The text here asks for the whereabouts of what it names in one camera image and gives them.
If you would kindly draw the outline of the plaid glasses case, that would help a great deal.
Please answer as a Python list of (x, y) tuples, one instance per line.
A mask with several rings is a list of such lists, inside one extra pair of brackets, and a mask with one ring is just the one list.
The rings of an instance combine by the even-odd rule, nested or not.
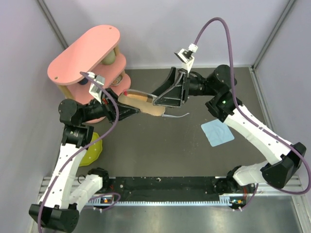
[(160, 117), (165, 113), (165, 106), (153, 105), (156, 95), (145, 93), (142, 91), (127, 89), (118, 97), (118, 102), (135, 107), (142, 113)]

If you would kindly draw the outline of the light blue cleaning cloth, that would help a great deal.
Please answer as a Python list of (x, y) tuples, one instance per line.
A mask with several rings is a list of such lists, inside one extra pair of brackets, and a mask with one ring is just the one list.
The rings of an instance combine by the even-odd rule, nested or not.
[(229, 127), (218, 119), (202, 124), (201, 129), (212, 147), (235, 139)]

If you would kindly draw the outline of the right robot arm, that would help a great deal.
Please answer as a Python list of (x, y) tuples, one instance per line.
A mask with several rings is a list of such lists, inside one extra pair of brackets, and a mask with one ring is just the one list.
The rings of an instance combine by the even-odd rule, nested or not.
[(211, 96), (205, 105), (211, 115), (237, 131), (256, 147), (265, 157), (265, 162), (251, 166), (236, 166), (227, 177), (215, 184), (218, 192), (228, 188), (240, 191), (244, 186), (267, 183), (283, 190), (302, 164), (306, 147), (298, 142), (292, 144), (267, 128), (254, 117), (231, 92), (230, 67), (219, 65), (206, 78), (195, 71), (172, 67), (167, 79), (152, 92), (153, 104), (165, 107), (180, 107), (189, 96)]

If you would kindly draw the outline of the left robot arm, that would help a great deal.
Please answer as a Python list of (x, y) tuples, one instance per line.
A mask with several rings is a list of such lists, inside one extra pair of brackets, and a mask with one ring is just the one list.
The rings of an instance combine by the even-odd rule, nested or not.
[(140, 110), (131, 106), (125, 97), (129, 90), (120, 95), (107, 88), (99, 99), (88, 104), (81, 104), (73, 99), (63, 100), (58, 107), (60, 122), (64, 130), (60, 144), (59, 157), (52, 178), (43, 196), (37, 204), (29, 209), (30, 217), (37, 223), (38, 231), (44, 228), (71, 233), (77, 226), (80, 213), (96, 192), (106, 192), (110, 188), (110, 180), (104, 169), (97, 168), (88, 174), (85, 180), (75, 189), (72, 185), (79, 165), (88, 149), (106, 137), (112, 129), (92, 140), (94, 128), (85, 123), (97, 118), (107, 117), (111, 128), (128, 115)]

